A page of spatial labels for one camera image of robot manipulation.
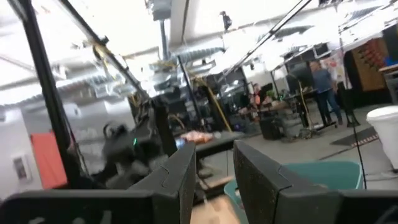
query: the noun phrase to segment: teal plastic crate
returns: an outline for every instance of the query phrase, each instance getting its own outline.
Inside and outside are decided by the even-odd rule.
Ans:
[[[361,166],[355,162],[330,161],[285,164],[290,170],[306,177],[312,182],[324,185],[332,190],[349,190],[363,188]],[[224,193],[231,201],[231,205],[241,224],[248,224],[246,214],[241,208],[242,200],[236,194],[238,185],[235,180],[225,185]]]

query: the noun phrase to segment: light switch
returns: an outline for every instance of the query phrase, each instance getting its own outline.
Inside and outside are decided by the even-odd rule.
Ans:
[[[12,163],[14,164],[14,169],[16,171],[19,182],[28,183],[32,179],[32,174],[26,160],[25,154],[20,154],[12,158]]]

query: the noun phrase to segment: wooden floor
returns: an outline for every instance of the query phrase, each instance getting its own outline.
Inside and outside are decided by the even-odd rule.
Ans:
[[[239,224],[227,196],[222,195],[193,208],[191,224]]]

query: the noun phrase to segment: gray floor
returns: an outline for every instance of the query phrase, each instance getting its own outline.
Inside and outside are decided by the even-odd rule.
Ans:
[[[367,108],[360,108],[355,111],[358,121],[361,123],[356,128],[357,131],[364,130],[370,125],[366,122],[366,115],[369,111],[382,107],[383,105],[374,105]],[[314,107],[310,108],[310,114],[314,123],[320,122]],[[282,143],[281,141],[267,141],[261,135],[248,139],[243,139],[250,146],[261,151],[267,156],[280,163],[290,162],[308,162],[316,161],[322,157],[335,154],[347,149],[347,146],[335,146],[330,143],[343,137],[353,134],[352,128],[346,125],[339,126],[337,129],[328,127],[323,130],[321,136],[308,140],[298,140],[293,143]],[[394,176],[389,171],[392,169],[388,158],[386,157],[380,141],[376,140],[360,147],[364,169],[366,173],[369,189],[398,189],[398,175]],[[232,175],[233,157],[232,152],[222,152],[212,157],[208,157],[205,163],[218,170],[218,174],[209,179],[219,179],[222,176]],[[356,148],[339,153],[326,159],[327,161],[355,161],[359,162],[358,150]]]

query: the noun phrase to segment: orange panel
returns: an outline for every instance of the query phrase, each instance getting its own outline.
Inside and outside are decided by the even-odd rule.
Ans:
[[[67,183],[54,133],[30,136],[43,189],[54,189]]]

